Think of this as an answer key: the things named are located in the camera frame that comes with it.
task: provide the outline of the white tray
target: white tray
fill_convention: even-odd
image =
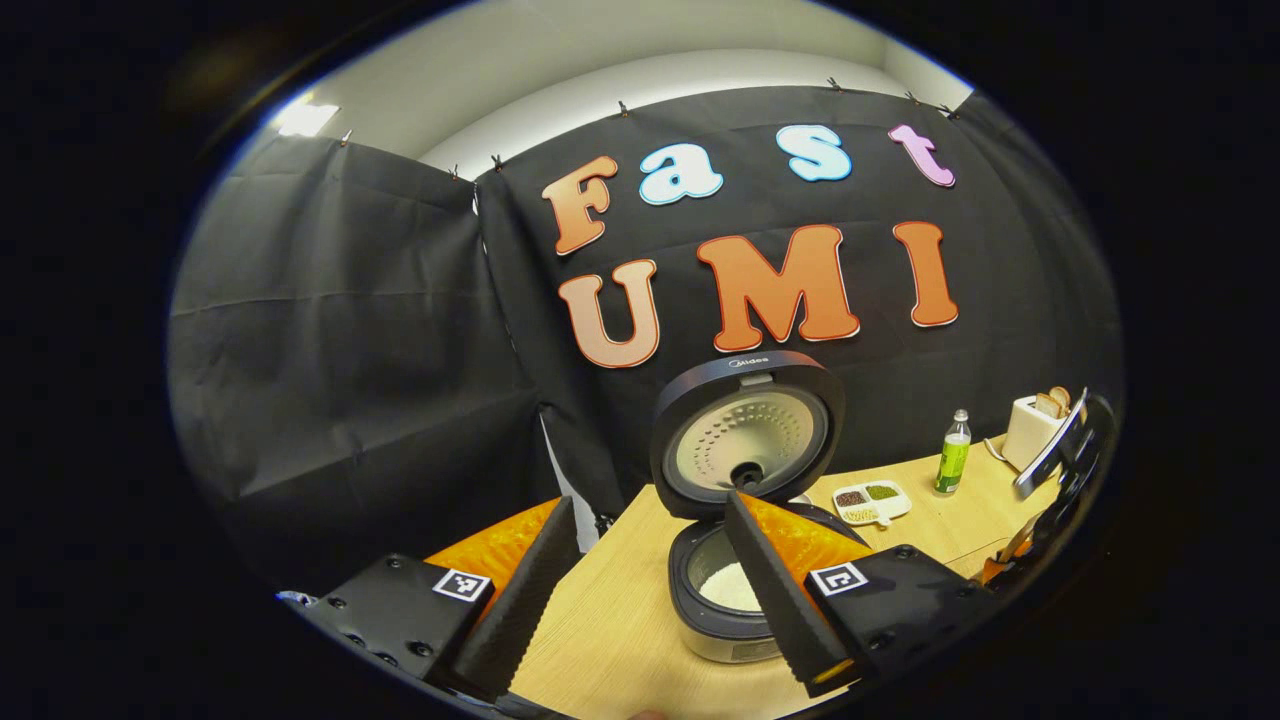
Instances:
[[[867,492],[867,488],[872,486],[893,488],[897,495],[893,497],[886,497],[884,500],[872,500],[872,496]],[[863,493],[867,497],[867,502],[861,505],[852,505],[850,507],[841,507],[836,503],[837,495],[851,491]],[[869,483],[837,488],[831,493],[831,503],[836,509],[836,515],[840,515],[840,519],[850,525],[869,525],[872,523],[877,523],[884,528],[890,527],[893,518],[904,515],[911,509],[911,498],[906,496],[906,491],[902,489],[902,486],[895,483],[893,480],[872,480]],[[869,518],[856,520],[852,519],[852,514],[859,510],[872,510],[873,512],[867,514]]]

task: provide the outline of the open lid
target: open lid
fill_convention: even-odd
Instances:
[[[681,373],[658,395],[649,465],[676,518],[724,514],[730,491],[785,502],[822,477],[845,420],[840,380],[776,350]]]

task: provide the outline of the ceiling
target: ceiling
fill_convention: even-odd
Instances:
[[[809,0],[483,0],[411,29],[312,87],[321,135],[420,158],[547,86],[643,58],[788,50],[884,67],[888,38]]]

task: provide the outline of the rice cooker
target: rice cooker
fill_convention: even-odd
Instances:
[[[650,471],[667,510],[696,520],[672,542],[671,601],[681,637],[717,662],[753,662],[781,655],[764,614],[723,533],[724,502],[742,492],[797,512],[863,542],[836,515],[795,502],[822,477],[845,419],[840,380],[812,357],[777,350],[704,363],[658,396]],[[712,580],[736,580],[718,592]]]

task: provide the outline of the pink letter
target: pink letter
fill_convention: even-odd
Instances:
[[[933,161],[933,155],[929,154],[933,150],[933,142],[927,137],[920,137],[915,135],[915,131],[908,126],[897,126],[896,128],[888,131],[888,136],[893,142],[902,143],[906,147],[908,155],[915,161],[915,167],[924,173],[924,177],[929,178],[933,184],[941,184],[942,187],[951,187],[956,183],[956,176],[951,170],[940,167]]]

